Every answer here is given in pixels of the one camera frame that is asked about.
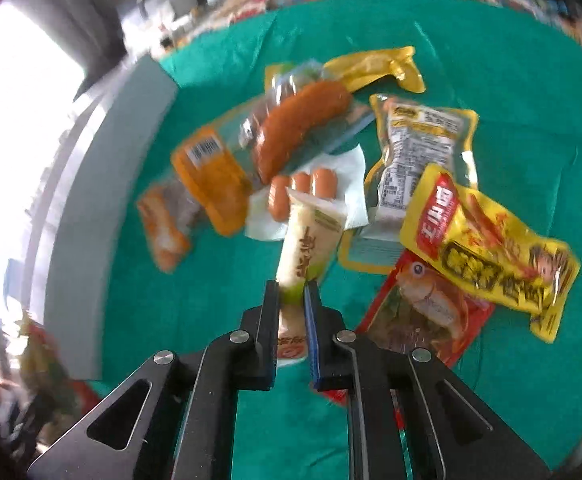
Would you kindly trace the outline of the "cream yellow snack bar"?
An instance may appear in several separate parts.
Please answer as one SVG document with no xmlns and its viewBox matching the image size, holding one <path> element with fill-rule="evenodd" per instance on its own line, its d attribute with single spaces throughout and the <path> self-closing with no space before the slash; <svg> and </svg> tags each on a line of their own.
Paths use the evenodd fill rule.
<svg viewBox="0 0 582 480">
<path fill-rule="evenodd" d="M 326 273 L 346 223 L 346 206 L 306 193 L 289 192 L 290 215 L 276 271 L 280 311 L 277 358 L 302 359 L 307 353 L 303 290 Z"/>
</svg>

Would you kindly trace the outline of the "gold nut snack bag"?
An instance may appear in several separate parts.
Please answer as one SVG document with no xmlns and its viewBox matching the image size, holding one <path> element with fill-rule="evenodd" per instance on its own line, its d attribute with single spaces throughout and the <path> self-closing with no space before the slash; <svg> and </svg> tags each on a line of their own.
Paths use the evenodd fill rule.
<svg viewBox="0 0 582 480">
<path fill-rule="evenodd" d="M 52 413 L 74 424 L 97 405 L 98 394 L 84 380 L 70 376 L 52 337 L 27 314 L 20 323 L 20 335 L 26 338 L 19 356 L 22 382 L 34 396 L 44 394 L 52 402 Z"/>
</svg>

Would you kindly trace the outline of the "red fish snack packet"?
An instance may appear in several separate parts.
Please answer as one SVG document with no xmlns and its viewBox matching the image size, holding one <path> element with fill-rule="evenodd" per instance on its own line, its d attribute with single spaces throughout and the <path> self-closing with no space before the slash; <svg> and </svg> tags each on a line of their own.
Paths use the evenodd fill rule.
<svg viewBox="0 0 582 480">
<path fill-rule="evenodd" d="M 425 348 L 453 367 L 495 311 L 408 250 L 382 273 L 387 279 L 355 328 L 382 349 Z"/>
</svg>

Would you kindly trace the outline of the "yellow chicken feet packet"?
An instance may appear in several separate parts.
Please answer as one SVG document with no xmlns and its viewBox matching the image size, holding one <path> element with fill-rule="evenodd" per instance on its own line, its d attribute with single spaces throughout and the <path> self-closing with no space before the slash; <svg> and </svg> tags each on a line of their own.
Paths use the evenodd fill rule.
<svg viewBox="0 0 582 480">
<path fill-rule="evenodd" d="M 460 289 L 530 315 L 530 332 L 556 340 L 580 262 L 485 194 L 430 164 L 410 198 L 399 241 Z"/>
</svg>

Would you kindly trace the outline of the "orange white snack packet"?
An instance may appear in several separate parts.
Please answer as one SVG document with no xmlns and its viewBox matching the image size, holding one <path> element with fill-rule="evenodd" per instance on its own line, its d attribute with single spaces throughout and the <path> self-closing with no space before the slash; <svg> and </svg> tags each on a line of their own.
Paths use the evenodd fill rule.
<svg viewBox="0 0 582 480">
<path fill-rule="evenodd" d="M 175 177 L 151 184 L 136 200 L 149 252 L 155 265 L 172 273 L 191 249 L 191 227 L 202 207 Z"/>
</svg>

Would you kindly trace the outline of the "orange label snack packet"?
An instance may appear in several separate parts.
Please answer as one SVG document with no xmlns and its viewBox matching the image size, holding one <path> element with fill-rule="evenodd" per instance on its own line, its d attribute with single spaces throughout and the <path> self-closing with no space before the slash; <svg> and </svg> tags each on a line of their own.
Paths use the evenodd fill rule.
<svg viewBox="0 0 582 480">
<path fill-rule="evenodd" d="M 215 129 L 192 133 L 172 151 L 171 162 L 217 234 L 229 237 L 243 228 L 252 184 Z"/>
</svg>

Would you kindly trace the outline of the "mini sausages packet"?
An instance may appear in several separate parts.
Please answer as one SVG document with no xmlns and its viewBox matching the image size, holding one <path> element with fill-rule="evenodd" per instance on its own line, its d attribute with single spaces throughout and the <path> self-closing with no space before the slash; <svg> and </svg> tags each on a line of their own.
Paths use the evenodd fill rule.
<svg viewBox="0 0 582 480">
<path fill-rule="evenodd" d="M 340 155 L 319 155 L 300 166 L 290 177 L 280 177 L 280 183 L 291 183 L 293 190 L 306 191 L 310 196 L 334 200 L 346 212 L 344 229 L 367 226 L 364 177 L 366 159 L 360 145 Z M 272 242 L 282 240 L 288 229 L 288 216 L 282 219 L 269 209 L 270 186 L 266 185 L 249 199 L 244 234 L 252 240 Z"/>
</svg>

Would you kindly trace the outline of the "clear label snack packet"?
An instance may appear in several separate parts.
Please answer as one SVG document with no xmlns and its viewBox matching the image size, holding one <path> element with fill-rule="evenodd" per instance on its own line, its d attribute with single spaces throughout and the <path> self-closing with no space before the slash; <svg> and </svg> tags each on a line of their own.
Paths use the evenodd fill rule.
<svg viewBox="0 0 582 480">
<path fill-rule="evenodd" d="M 478 187 L 473 156 L 478 115 L 386 93 L 370 96 L 369 104 L 381 150 L 364 182 L 369 223 L 344 232 L 338 260 L 349 271 L 384 275 L 404 250 L 399 231 L 428 164 L 444 167 L 462 185 Z"/>
</svg>

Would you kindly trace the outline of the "large sausage packet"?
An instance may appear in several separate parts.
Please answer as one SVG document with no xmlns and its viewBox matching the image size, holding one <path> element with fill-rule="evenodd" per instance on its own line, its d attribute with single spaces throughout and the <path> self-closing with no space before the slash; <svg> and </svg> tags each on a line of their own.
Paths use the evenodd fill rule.
<svg viewBox="0 0 582 480">
<path fill-rule="evenodd" d="M 241 120 L 245 170 L 267 185 L 320 154 L 336 150 L 372 122 L 370 107 L 323 64 L 309 60 L 270 79 Z"/>
</svg>

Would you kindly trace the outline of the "yellow foil snack packet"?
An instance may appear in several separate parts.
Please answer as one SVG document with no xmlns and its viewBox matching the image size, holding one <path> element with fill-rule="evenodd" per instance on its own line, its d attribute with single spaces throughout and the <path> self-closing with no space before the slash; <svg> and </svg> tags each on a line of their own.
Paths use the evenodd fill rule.
<svg viewBox="0 0 582 480">
<path fill-rule="evenodd" d="M 264 91 L 277 92 L 286 84 L 291 93 L 308 86 L 317 87 L 318 93 L 353 96 L 385 77 L 410 93 L 420 94 L 427 88 L 415 63 L 415 48 L 408 46 L 349 53 L 326 63 L 310 58 L 302 63 L 273 64 L 265 68 Z"/>
</svg>

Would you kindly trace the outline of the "grey curtain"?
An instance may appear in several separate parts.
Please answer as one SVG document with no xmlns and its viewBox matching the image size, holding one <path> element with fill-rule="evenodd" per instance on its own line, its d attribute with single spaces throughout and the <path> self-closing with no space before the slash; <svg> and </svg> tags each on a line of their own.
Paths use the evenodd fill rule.
<svg viewBox="0 0 582 480">
<path fill-rule="evenodd" d="M 84 70 L 82 96 L 126 55 L 116 7 L 109 0 L 10 0 Z"/>
</svg>

